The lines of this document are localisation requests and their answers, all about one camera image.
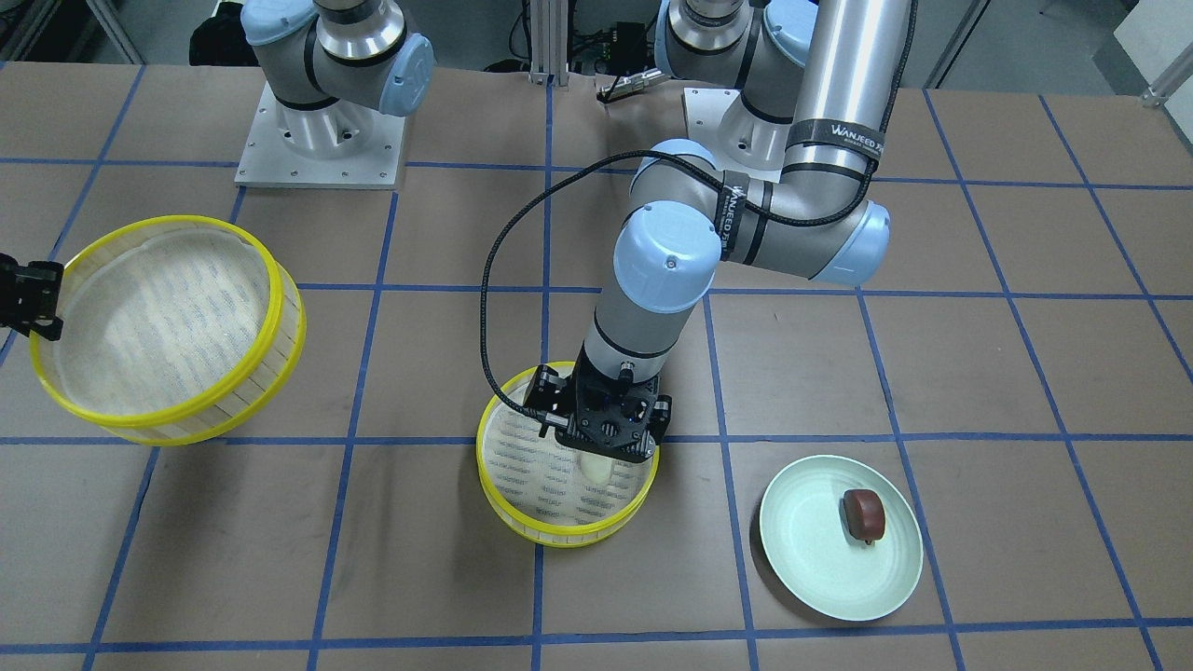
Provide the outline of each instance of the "black velcro strap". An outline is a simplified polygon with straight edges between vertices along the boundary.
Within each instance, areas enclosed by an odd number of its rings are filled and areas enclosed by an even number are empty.
[[[749,191],[749,176],[743,172],[725,171],[724,184],[717,196],[717,235],[721,236],[721,260],[737,246],[737,229],[746,214],[746,193]]]
[[[805,119],[791,127],[787,147],[796,144],[845,147],[877,161],[883,156],[886,134],[847,121]]]

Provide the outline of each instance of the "plate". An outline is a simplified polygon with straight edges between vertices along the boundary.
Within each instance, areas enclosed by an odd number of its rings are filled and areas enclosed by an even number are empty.
[[[841,498],[858,488],[877,493],[886,513],[885,535],[870,546],[845,523]],[[762,494],[759,531],[783,584],[837,620],[889,615],[920,583],[923,540],[911,507],[882,474],[852,458],[816,455],[780,470]]]

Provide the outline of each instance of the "yellow basket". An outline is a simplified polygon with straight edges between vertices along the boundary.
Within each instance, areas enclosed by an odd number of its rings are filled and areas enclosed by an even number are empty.
[[[574,362],[550,365],[561,375],[567,375]],[[533,374],[533,368],[523,371],[501,390],[520,400]],[[556,548],[588,546],[625,527],[642,507],[659,472],[657,451],[649,461],[631,464],[565,448],[556,443],[551,433],[539,438],[538,426],[532,419],[506,407],[496,395],[481,415],[476,432],[476,463],[484,498],[497,517],[524,538]],[[501,457],[506,460],[505,464],[497,456],[499,450],[506,455]],[[607,480],[580,480],[587,478],[583,472],[593,470],[587,468],[588,464],[595,464],[598,472],[606,468]],[[500,468],[509,472],[490,473]],[[502,484],[497,485],[495,479],[503,479]],[[589,507],[608,506],[608,512],[596,516],[586,512],[585,507],[569,509],[563,501],[569,498],[569,492],[564,490],[575,486],[582,486],[588,493],[586,500],[592,504]],[[618,487],[626,491],[618,492]],[[562,510],[545,510],[551,503],[560,504]],[[564,519],[548,521],[551,515]]]
[[[63,408],[136,443],[231,430],[290,377],[307,316],[261,242],[210,217],[115,230],[66,265],[62,339],[31,337],[33,369]]]

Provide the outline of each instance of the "white object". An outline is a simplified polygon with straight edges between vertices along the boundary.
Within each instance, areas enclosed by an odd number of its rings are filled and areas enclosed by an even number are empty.
[[[873,544],[846,528],[848,490],[871,490],[883,503],[886,531]],[[923,540],[911,507],[882,474],[852,458],[816,455],[780,470],[762,495],[759,530],[783,584],[837,620],[889,615],[920,583]]]

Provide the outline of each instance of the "white plate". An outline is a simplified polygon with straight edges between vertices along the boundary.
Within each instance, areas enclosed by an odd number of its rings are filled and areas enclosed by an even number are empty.
[[[846,528],[841,498],[848,490],[872,490],[883,501],[886,533],[871,546]],[[890,481],[852,458],[816,455],[780,470],[762,494],[759,531],[783,584],[837,620],[889,615],[920,583],[923,540],[911,507]]]

